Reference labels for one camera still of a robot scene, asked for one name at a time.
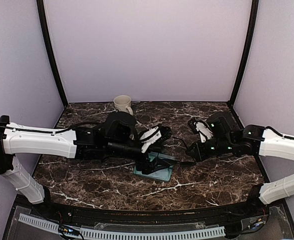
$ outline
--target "black vertical bar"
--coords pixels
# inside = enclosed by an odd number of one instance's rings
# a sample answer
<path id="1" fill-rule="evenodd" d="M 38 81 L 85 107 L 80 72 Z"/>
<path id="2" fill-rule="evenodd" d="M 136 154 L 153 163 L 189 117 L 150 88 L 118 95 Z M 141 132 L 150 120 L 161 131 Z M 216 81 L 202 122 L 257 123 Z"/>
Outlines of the black vertical bar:
<path id="1" fill-rule="evenodd" d="M 59 75 L 57 63 L 55 56 L 53 54 L 53 48 L 50 40 L 50 35 L 49 35 L 49 29 L 48 29 L 48 23 L 47 23 L 47 18 L 46 18 L 46 12 L 45 12 L 45 6 L 43 0 L 37 0 L 37 5 L 38 5 L 38 12 L 39 12 L 39 18 L 40 18 L 40 24 L 41 24 L 41 29 L 42 29 L 42 34 L 43 34 L 43 39 L 45 41 L 46 49 L 47 49 L 47 54 L 51 66 L 51 70 L 53 73 L 53 77 L 55 79 L 58 92 L 62 101 L 62 104 L 64 107 L 68 105 L 68 100 L 66 97 L 66 93 L 63 89 L 61 78 Z"/>
<path id="2" fill-rule="evenodd" d="M 247 60 L 248 60 L 248 56 L 249 56 L 249 51 L 250 51 L 250 46 L 251 46 L 251 42 L 252 42 L 252 36 L 253 36 L 255 24 L 256 24 L 258 4 L 259 4 L 259 0 L 252 0 L 252 2 L 251 2 L 251 11 L 250 11 L 250 18 L 249 18 L 246 41 L 245 41 L 245 45 L 243 47 L 243 52 L 242 52 L 242 56 L 241 56 L 241 61 L 240 61 L 236 81 L 233 86 L 232 94 L 231 94 L 231 97 L 229 100 L 229 104 L 231 105 L 231 107 L 233 107 L 233 105 L 235 104 L 235 101 L 236 101 L 236 98 L 237 98 L 237 95 L 239 92 L 240 84 L 241 84 L 241 81 L 243 78 L 243 74 L 245 72 L 245 68 L 246 68 L 246 64 L 247 64 Z"/>

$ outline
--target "mug handle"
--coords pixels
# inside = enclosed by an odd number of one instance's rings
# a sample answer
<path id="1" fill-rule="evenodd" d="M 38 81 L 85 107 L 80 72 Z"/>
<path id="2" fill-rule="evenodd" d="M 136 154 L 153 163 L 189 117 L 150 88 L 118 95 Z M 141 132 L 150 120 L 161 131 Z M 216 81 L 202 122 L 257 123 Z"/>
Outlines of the mug handle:
<path id="1" fill-rule="evenodd" d="M 130 115 L 133 115 L 133 111 L 132 111 L 132 108 L 130 106 L 128 106 L 126 109 L 129 111 Z"/>

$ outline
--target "dark marble surface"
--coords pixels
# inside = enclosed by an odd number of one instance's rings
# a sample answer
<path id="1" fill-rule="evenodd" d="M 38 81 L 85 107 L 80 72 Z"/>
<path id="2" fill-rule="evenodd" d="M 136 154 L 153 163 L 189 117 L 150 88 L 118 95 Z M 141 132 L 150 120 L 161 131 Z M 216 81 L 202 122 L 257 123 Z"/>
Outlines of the dark marble surface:
<path id="1" fill-rule="evenodd" d="M 188 145 L 199 139 L 187 122 L 191 117 L 207 119 L 218 111 L 228 111 L 219 102 L 134 102 L 138 132 L 163 123 L 173 135 Z M 103 122 L 113 112 L 111 103 L 75 103 L 67 107 L 58 128 L 83 121 Z M 164 153 L 180 161 L 190 161 L 179 140 L 165 142 Z M 171 181 L 158 182 L 133 175 L 133 161 L 111 158 L 79 161 L 44 155 L 35 171 L 39 183 L 47 186 L 57 203 L 129 211 L 185 210 L 221 206 L 245 201 L 263 177 L 250 156 L 213 157 L 194 167 L 176 166 Z"/>

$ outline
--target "cup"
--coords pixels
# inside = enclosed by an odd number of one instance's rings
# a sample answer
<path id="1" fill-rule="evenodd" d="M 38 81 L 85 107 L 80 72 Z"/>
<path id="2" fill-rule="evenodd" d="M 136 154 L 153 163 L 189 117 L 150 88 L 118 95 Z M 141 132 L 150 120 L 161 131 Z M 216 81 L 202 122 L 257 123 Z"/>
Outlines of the cup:
<path id="1" fill-rule="evenodd" d="M 116 110 L 133 115 L 133 111 L 131 108 L 131 97 L 126 95 L 120 95 L 113 99 L 113 103 L 115 105 Z"/>

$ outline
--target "white wall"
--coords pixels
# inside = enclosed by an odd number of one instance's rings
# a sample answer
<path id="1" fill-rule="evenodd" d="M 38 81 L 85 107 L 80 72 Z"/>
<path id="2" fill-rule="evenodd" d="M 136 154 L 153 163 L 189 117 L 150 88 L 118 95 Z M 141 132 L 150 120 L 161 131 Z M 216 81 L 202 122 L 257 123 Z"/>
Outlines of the white wall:
<path id="1" fill-rule="evenodd" d="M 0 0 L 0 116 L 53 127 L 63 110 L 50 69 L 35 0 Z M 21 162 L 31 173 L 38 156 Z M 0 239 L 16 196 L 0 176 Z"/>
<path id="2" fill-rule="evenodd" d="M 69 102 L 227 101 L 251 0 L 47 0 Z"/>
<path id="3" fill-rule="evenodd" d="M 235 109 L 245 125 L 294 135 L 294 1 L 260 1 L 248 64 Z M 294 162 L 267 157 L 271 181 L 294 173 Z M 294 196 L 287 199 L 294 220 Z"/>

